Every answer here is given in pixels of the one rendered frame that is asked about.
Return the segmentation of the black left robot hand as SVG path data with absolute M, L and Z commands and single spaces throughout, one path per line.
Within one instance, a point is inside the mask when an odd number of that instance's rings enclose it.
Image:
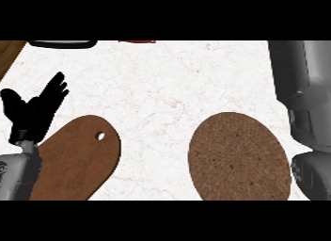
M 33 143 L 43 140 L 67 94 L 63 72 L 57 73 L 42 93 L 29 102 L 13 89 L 0 90 L 4 113 L 13 122 L 13 145 L 18 146 L 24 140 Z

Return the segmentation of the black rounded object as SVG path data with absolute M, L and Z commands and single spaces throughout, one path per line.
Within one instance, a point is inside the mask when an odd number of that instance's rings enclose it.
M 73 41 L 42 41 L 30 40 L 29 43 L 36 47 L 55 49 L 86 49 L 92 48 L 98 41 L 95 40 L 73 40 Z

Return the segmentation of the brown oval woven placemat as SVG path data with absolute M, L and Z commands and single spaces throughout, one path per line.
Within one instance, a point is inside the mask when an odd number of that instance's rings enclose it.
M 290 161 L 259 120 L 225 112 L 201 123 L 190 143 L 190 171 L 206 201 L 284 201 L 291 194 Z

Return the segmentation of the brown wooden cutting board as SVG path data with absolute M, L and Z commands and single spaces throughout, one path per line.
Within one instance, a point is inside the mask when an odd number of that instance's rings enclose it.
M 116 170 L 122 140 L 108 121 L 72 120 L 39 146 L 42 169 L 33 201 L 86 201 Z

